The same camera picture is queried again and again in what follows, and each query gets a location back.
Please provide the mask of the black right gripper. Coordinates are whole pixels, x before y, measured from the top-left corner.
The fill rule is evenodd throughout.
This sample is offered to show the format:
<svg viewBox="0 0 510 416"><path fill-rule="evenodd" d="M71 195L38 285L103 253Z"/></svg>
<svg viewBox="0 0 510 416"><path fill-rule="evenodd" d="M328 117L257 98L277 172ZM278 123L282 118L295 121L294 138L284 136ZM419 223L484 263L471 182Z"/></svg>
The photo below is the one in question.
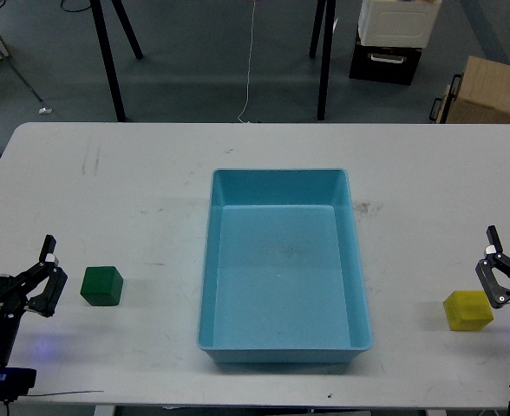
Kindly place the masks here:
<svg viewBox="0 0 510 416"><path fill-rule="evenodd" d="M500 309L510 303L510 289L499 283L496 272L510 280L510 257L504 253L494 225L487 227L486 234L488 246L484 251L484 257L477 263L475 272L491 307Z"/></svg>

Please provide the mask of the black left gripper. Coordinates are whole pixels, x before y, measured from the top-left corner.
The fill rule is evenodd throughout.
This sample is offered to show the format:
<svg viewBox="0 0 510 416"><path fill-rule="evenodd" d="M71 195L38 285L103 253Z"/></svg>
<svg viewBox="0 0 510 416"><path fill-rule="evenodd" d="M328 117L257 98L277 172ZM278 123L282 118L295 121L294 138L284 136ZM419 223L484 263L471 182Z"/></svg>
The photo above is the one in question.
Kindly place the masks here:
<svg viewBox="0 0 510 416"><path fill-rule="evenodd" d="M55 237L48 234L35 265L17 276L0 275L0 317L21 316L25 311L43 317L51 317L55 313L68 279L58 264L55 247ZM28 293L43 281L46 282L43 291L28 298Z"/></svg>

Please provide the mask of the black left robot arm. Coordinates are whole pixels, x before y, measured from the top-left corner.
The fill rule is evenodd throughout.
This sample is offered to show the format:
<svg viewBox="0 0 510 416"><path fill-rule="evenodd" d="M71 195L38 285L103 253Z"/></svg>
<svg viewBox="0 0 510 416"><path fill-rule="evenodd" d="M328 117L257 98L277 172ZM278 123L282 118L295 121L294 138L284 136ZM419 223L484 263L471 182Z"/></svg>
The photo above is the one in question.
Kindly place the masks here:
<svg viewBox="0 0 510 416"><path fill-rule="evenodd" d="M23 314L51 317L68 276L54 254L56 239L45 237L38 261L16 276L0 275L0 404L8 405L35 385L36 370L9 367Z"/></svg>

